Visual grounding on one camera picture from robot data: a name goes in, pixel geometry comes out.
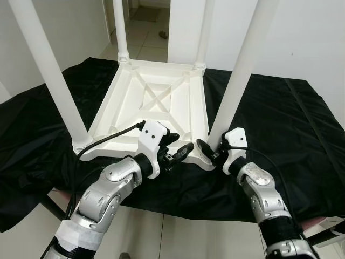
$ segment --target black cloth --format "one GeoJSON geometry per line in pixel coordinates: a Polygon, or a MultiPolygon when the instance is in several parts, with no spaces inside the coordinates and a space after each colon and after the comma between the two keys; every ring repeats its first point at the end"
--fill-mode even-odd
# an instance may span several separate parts
{"type": "MultiPolygon", "coordinates": [[[[87,128],[118,68],[88,58],[64,71],[87,128]]],[[[231,72],[206,69],[203,77],[209,128],[231,72]]],[[[52,187],[69,191],[75,155],[71,137],[45,85],[0,105],[0,231],[13,227],[52,187]]],[[[345,132],[308,82],[253,74],[230,128],[246,130],[249,147],[267,154],[282,170],[298,220],[345,215],[345,132]]],[[[264,158],[247,153],[276,180],[264,158]]],[[[92,172],[82,192],[115,158],[80,162],[77,182],[92,172]]],[[[123,205],[199,220],[254,221],[236,180],[221,169],[181,164],[170,174],[145,180],[123,205]]]]}

